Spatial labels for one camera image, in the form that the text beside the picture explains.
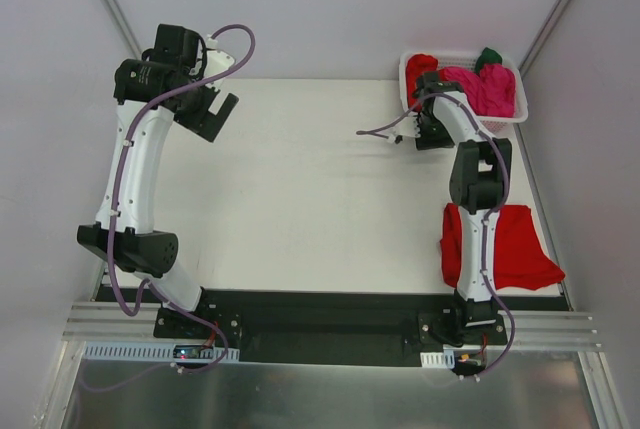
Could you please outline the aluminium front frame rail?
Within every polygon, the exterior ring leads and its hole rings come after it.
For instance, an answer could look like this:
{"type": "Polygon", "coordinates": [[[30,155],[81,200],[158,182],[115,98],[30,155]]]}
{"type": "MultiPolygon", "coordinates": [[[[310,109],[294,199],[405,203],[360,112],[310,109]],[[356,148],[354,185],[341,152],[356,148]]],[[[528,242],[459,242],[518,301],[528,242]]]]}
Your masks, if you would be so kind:
{"type": "MultiPolygon", "coordinates": [[[[79,302],[72,306],[63,330],[65,340],[158,341],[153,335],[159,306],[145,303],[131,318],[110,302],[79,302]]],[[[532,351],[602,352],[605,343],[594,317],[585,312],[513,310],[513,348],[532,351]]]]}

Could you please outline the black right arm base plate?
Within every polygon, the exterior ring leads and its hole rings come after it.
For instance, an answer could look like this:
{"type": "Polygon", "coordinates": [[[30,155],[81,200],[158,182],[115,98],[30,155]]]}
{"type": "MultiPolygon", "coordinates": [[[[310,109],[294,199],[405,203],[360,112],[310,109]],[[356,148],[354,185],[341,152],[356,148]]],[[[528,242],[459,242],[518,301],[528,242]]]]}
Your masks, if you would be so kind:
{"type": "Polygon", "coordinates": [[[419,312],[417,321],[423,345],[453,348],[483,344],[503,346],[508,340],[505,323],[500,315],[476,321],[470,319],[461,309],[451,307],[419,312]]]}

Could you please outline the aluminium right frame rail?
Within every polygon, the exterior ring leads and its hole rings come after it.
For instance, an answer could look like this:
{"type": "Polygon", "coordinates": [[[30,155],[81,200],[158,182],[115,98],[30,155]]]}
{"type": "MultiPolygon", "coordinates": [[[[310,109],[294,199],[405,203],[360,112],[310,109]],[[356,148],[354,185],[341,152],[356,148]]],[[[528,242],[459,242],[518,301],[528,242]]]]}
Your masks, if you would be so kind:
{"type": "Polygon", "coordinates": [[[532,68],[573,1],[574,0],[555,1],[519,65],[519,71],[522,77],[532,68]]]}

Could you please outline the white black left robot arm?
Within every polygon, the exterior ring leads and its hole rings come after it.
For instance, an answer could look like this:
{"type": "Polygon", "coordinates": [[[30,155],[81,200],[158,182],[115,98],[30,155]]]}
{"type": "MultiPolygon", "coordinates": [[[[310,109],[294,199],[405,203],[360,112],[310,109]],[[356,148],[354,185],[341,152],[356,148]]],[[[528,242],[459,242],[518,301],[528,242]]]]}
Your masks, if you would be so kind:
{"type": "Polygon", "coordinates": [[[181,308],[177,326],[192,338],[205,335],[212,315],[199,305],[202,289],[178,262],[176,234],[159,231],[154,196],[166,137],[178,124],[212,142],[238,98],[211,107],[237,60],[218,47],[221,30],[201,36],[182,26],[161,24],[153,47],[121,63],[114,75],[117,132],[101,206],[77,241],[107,263],[109,277],[123,271],[155,289],[164,305],[181,308]]]}

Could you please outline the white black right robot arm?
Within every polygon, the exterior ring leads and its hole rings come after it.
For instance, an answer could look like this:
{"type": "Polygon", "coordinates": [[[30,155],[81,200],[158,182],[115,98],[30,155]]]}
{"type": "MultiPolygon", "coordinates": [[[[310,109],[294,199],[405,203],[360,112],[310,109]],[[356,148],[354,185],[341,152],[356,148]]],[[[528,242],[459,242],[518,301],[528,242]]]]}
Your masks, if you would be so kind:
{"type": "Polygon", "coordinates": [[[419,150],[456,149],[449,180],[461,223],[461,266],[450,310],[429,324],[436,341],[461,347],[502,323],[494,280],[500,210],[510,188],[512,145],[498,138],[471,110],[462,86],[436,71],[416,80],[419,150]]]}

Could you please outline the black centre base bar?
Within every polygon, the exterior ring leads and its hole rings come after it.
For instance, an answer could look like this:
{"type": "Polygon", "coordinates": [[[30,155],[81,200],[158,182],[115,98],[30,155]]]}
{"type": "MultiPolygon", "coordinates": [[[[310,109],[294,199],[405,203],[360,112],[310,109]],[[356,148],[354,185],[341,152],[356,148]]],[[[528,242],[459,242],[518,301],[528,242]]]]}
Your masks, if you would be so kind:
{"type": "MultiPolygon", "coordinates": [[[[241,339],[226,346],[238,349],[243,362],[369,367],[417,367],[421,352],[443,349],[499,350],[503,346],[423,345],[418,313],[451,308],[449,294],[354,294],[264,292],[207,289],[197,309],[206,303],[241,315],[241,339]]],[[[115,303],[106,289],[98,302],[115,303]]],[[[144,293],[142,305],[163,307],[144,293]]],[[[562,296],[506,296],[499,303],[509,338],[513,310],[568,311],[562,296]]]]}

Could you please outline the red t shirt in basket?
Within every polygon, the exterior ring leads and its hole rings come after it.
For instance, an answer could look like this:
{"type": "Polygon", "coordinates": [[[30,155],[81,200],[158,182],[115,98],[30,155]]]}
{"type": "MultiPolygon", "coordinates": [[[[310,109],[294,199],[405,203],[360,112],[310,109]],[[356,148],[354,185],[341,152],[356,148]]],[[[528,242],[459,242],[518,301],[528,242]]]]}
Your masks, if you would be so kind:
{"type": "Polygon", "coordinates": [[[436,72],[439,61],[436,57],[428,54],[411,55],[405,64],[405,86],[407,106],[410,107],[415,103],[414,93],[417,89],[416,81],[425,72],[436,72]]]}

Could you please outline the folded red t shirt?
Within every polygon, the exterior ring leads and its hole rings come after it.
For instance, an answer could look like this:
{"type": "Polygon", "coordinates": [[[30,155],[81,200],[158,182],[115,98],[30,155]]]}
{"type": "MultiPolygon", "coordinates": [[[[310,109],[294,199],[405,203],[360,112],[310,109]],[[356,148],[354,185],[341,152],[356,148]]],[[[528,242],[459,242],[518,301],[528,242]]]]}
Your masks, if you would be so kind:
{"type": "MultiPolygon", "coordinates": [[[[565,279],[564,271],[543,251],[532,211],[524,205],[505,205],[496,228],[494,276],[496,288],[538,290],[565,279]]],[[[462,227],[458,208],[448,203],[443,212],[441,272],[455,287],[461,273],[462,227]]]]}

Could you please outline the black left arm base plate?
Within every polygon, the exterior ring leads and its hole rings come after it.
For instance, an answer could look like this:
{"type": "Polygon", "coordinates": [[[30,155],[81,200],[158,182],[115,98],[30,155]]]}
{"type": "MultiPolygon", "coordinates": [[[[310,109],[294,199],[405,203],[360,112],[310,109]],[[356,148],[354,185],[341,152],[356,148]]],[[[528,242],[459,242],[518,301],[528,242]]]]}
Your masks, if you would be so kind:
{"type": "MultiPolygon", "coordinates": [[[[218,307],[214,303],[206,303],[196,310],[195,316],[216,325],[229,343],[236,344],[240,341],[242,320],[238,312],[229,308],[218,307]]],[[[213,333],[214,331],[208,325],[165,307],[161,307],[158,310],[153,328],[153,336],[161,339],[204,341],[213,333]]]]}

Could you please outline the green t shirt in basket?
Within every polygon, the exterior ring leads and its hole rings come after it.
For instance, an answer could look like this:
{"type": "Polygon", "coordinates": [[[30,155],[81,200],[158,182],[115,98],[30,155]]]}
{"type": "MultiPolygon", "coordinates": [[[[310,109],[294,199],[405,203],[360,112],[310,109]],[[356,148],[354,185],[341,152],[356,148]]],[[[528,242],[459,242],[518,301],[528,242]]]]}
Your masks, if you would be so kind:
{"type": "Polygon", "coordinates": [[[503,57],[496,50],[485,47],[477,57],[474,65],[474,72],[479,74],[486,65],[503,64],[503,57]]]}

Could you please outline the magenta t shirt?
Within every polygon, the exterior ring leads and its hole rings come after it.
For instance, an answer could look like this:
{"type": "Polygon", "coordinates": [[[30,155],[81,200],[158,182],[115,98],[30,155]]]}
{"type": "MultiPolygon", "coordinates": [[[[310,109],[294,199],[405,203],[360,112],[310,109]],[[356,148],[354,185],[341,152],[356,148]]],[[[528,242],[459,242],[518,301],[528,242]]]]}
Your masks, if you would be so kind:
{"type": "Polygon", "coordinates": [[[438,71],[443,81],[457,82],[478,116],[512,118],[516,112],[516,78],[503,65],[486,65],[479,74],[448,66],[438,71]]]}

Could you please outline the white plastic laundry basket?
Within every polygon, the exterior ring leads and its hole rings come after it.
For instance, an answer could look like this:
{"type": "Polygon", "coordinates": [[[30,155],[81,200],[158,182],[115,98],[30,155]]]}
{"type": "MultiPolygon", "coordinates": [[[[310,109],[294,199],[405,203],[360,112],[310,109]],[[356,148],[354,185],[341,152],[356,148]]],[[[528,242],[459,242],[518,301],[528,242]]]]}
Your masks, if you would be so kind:
{"type": "Polygon", "coordinates": [[[517,65],[507,55],[489,47],[476,52],[404,52],[398,66],[403,110],[415,101],[413,93],[417,89],[417,78],[432,71],[445,81],[460,83],[471,109],[494,133],[524,122],[528,117],[528,102],[517,65]]]}

